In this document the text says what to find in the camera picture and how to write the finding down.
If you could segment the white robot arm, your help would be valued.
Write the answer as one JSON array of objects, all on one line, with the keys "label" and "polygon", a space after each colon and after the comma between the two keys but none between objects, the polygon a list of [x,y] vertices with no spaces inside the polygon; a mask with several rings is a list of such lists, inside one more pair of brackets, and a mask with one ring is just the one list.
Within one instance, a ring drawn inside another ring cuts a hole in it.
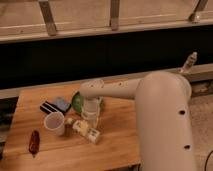
[{"label": "white robot arm", "polygon": [[97,79],[83,83],[79,91],[89,116],[99,97],[135,102],[142,171],[197,171],[189,112],[192,88],[184,76],[156,71],[108,84]]}]

